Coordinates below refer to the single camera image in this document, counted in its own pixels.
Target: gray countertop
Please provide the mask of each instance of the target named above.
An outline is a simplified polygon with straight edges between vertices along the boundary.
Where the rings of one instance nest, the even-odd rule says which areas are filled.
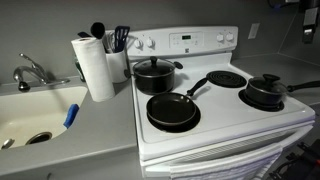
[[[278,54],[236,59],[232,64],[253,76],[264,73],[278,75],[286,85],[320,80],[319,66]],[[83,83],[77,80],[71,83],[71,86],[76,85]],[[74,124],[60,136],[47,142],[0,151],[0,177],[87,158],[107,159],[126,153],[138,155],[131,80],[114,87],[116,96],[100,103],[93,102],[88,91]],[[10,88],[11,85],[0,86],[0,93],[4,94]],[[289,95],[308,105],[320,102],[318,88]],[[133,171],[140,171],[138,158],[133,158],[131,162],[135,166]],[[84,167],[89,169],[92,163],[93,160]],[[141,173],[137,172],[135,177],[140,179]]]

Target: utensil holder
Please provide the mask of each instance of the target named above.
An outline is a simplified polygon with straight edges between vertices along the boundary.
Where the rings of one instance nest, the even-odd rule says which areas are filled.
[[[124,70],[127,69],[127,58],[125,51],[118,53],[106,54],[109,72],[113,83],[122,83],[128,78],[124,75]]]

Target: pot lid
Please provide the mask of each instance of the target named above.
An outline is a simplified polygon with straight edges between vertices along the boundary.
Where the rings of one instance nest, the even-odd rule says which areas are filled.
[[[252,78],[249,83],[251,86],[264,90],[267,92],[279,93],[277,90],[277,83],[275,81],[280,80],[280,77],[272,75],[272,74],[263,74],[263,78],[256,77]]]
[[[155,56],[150,60],[145,60],[133,66],[134,73],[140,76],[163,76],[171,74],[175,69],[175,65],[166,60],[158,59]]]

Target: sink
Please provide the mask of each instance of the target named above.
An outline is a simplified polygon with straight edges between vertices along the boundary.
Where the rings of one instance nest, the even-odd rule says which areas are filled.
[[[8,139],[14,140],[13,148],[59,136],[67,130],[69,107],[80,107],[87,91],[76,86],[0,96],[1,145]]]

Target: stove knob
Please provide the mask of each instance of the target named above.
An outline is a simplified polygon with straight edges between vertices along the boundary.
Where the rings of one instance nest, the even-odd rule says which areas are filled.
[[[232,33],[228,33],[226,36],[227,41],[232,41],[234,39],[234,36]]]
[[[139,39],[134,40],[134,46],[139,49],[142,47],[142,41],[140,41]]]
[[[218,34],[218,36],[217,36],[217,41],[218,42],[222,42],[223,41],[223,34]]]
[[[149,38],[149,39],[147,39],[147,46],[149,47],[149,48],[152,48],[153,46],[154,46],[154,40],[153,39],[151,39],[151,38]]]

